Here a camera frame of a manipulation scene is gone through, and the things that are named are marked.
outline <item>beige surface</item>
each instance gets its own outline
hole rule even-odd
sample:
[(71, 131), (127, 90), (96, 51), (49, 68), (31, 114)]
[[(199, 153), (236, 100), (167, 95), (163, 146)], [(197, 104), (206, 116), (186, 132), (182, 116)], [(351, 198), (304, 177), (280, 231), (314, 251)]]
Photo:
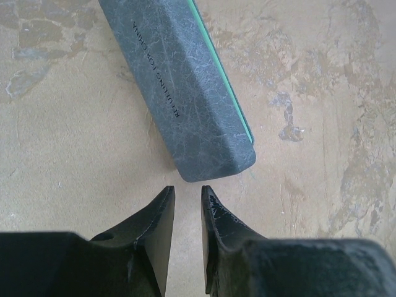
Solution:
[[(241, 3), (198, 1), (257, 163), (204, 184), (265, 236), (361, 236), (395, 257), (396, 2)], [(203, 183), (179, 177), (98, 3), (0, 0), (0, 48), (0, 228), (90, 238), (172, 184), (167, 296), (205, 296)], [(270, 104), (287, 93), (295, 141)]]

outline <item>teal lining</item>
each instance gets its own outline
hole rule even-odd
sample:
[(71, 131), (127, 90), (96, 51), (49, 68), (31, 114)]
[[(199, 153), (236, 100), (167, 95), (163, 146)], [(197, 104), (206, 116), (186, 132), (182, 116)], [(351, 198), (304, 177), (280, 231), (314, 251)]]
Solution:
[(233, 100), (233, 103), (234, 103), (234, 106), (236, 108), (236, 111), (238, 112), (238, 116), (239, 116), (239, 118), (240, 118), (240, 120), (241, 120), (241, 122), (243, 124), (243, 127), (246, 130), (246, 134), (249, 137), (250, 142), (253, 144), (253, 142), (254, 142), (253, 134), (252, 134), (252, 132), (251, 132), (249, 126), (248, 126), (246, 118), (243, 115), (242, 109), (241, 109), (241, 107), (240, 107), (240, 105), (239, 105), (239, 103), (238, 103), (238, 101), (236, 99), (236, 96), (235, 96), (235, 93), (234, 93), (234, 91), (233, 91), (233, 89), (231, 87), (230, 81), (227, 78), (227, 75), (226, 75), (226, 73), (224, 71), (224, 68), (223, 68), (223, 66), (222, 66), (222, 64), (220, 62), (220, 59), (219, 59), (218, 55), (217, 55), (216, 49), (215, 49), (215, 47), (214, 47), (214, 45), (212, 43), (212, 40), (210, 39), (210, 36), (209, 36), (209, 33), (208, 33), (207, 29), (205, 27), (204, 21), (202, 20), (202, 17), (199, 14), (198, 8), (197, 8), (194, 0), (187, 0), (187, 2), (189, 4), (189, 7), (191, 9), (192, 14), (194, 15), (194, 18), (195, 18), (196, 22), (198, 23), (199, 30), (201, 31), (202, 36), (204, 37), (206, 45), (207, 45), (210, 53), (212, 54), (213, 60), (215, 61), (215, 64), (217, 66), (218, 71), (220, 72), (220, 75), (221, 75), (221, 77), (223, 79), (223, 82), (226, 85), (227, 91), (228, 91), (228, 93), (230, 94), (230, 96), (231, 96), (231, 98)]

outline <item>concrete floor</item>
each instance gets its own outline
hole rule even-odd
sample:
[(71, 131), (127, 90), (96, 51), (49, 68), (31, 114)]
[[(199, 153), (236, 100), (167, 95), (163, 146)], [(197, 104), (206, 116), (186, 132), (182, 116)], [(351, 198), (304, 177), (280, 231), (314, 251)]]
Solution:
[(364, 237), (396, 257), (396, 2), (197, 3), (257, 163), (188, 184), (96, 1), (0, 0), (0, 229), (91, 238), (174, 185), (167, 296), (205, 296), (209, 184), (266, 237)]

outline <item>black plastic part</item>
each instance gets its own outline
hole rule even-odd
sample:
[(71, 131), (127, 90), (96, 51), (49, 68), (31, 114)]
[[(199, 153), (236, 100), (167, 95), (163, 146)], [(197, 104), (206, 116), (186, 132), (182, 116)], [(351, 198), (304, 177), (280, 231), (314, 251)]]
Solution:
[(212, 297), (396, 296), (389, 255), (363, 239), (267, 239), (202, 187), (205, 291)]
[(0, 296), (164, 297), (174, 188), (91, 241), (70, 232), (0, 233)]

